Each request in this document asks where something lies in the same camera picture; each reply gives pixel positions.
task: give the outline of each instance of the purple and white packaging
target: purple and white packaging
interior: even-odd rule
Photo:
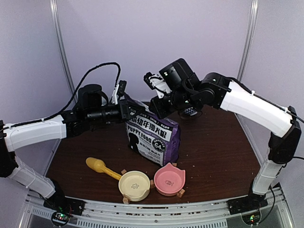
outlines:
[[[144,103],[133,100],[128,95],[124,97],[146,109],[125,124],[129,147],[161,166],[176,162],[181,140],[179,124],[168,118],[160,120]]]

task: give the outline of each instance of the black circle label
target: black circle label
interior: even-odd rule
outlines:
[[[154,149],[156,149],[159,152],[165,152],[167,149],[166,144],[161,139],[154,139],[152,141],[152,145]]]

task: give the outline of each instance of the yellow spoon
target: yellow spoon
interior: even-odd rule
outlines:
[[[120,180],[121,179],[121,175],[110,170],[109,168],[107,168],[105,166],[105,163],[97,158],[87,158],[86,159],[86,164],[88,167],[90,167],[92,170],[96,171],[96,172],[104,172],[106,174],[108,174],[109,176],[115,178],[116,180]]]

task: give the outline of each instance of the dark brown tabletop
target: dark brown tabletop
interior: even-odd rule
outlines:
[[[137,203],[163,204],[219,200],[246,195],[259,164],[235,115],[210,107],[198,119],[170,116],[181,127],[178,168],[186,170],[185,194],[165,197],[152,189]],[[127,146],[125,124],[115,124],[72,139],[63,139],[47,176],[59,182],[67,196],[121,203],[118,181],[86,165],[87,157],[103,160],[120,173],[139,170],[153,179],[159,165]]]

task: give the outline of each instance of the cat-shaped pink bowl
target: cat-shaped pink bowl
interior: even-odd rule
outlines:
[[[157,170],[154,175],[154,184],[157,191],[164,196],[176,195],[186,181],[186,171],[174,167],[171,163]]]

